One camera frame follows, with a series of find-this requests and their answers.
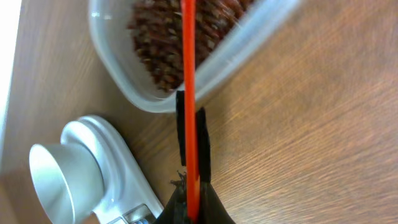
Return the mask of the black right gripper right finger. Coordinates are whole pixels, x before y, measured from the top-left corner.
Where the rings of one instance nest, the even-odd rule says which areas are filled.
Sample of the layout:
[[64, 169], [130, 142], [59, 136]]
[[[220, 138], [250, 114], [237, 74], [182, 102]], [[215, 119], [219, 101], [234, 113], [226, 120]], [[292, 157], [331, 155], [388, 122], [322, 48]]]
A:
[[196, 112], [198, 165], [200, 172], [200, 211], [203, 224], [235, 224], [211, 185], [211, 147], [204, 108]]

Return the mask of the red measuring scoop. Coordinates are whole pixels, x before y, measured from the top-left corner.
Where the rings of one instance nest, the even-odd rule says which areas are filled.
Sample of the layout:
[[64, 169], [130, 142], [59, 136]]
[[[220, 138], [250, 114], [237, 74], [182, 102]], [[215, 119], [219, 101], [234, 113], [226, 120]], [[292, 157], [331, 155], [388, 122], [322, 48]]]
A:
[[200, 175], [198, 168], [195, 118], [195, 1], [182, 0], [183, 71], [185, 80], [185, 158], [187, 167], [187, 215], [197, 222], [200, 211]]

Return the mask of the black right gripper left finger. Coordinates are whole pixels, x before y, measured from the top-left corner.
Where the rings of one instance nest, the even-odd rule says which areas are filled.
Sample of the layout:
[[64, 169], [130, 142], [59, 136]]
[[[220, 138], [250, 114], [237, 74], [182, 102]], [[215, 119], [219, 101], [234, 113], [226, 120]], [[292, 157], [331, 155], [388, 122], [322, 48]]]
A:
[[[181, 164], [186, 166], [185, 158], [185, 112], [184, 91], [176, 93], [176, 119], [177, 137], [180, 147]], [[179, 179], [171, 180], [175, 190], [166, 204], [166, 207], [156, 219], [154, 224], [185, 224], [188, 223], [187, 215], [187, 173], [177, 172]]]

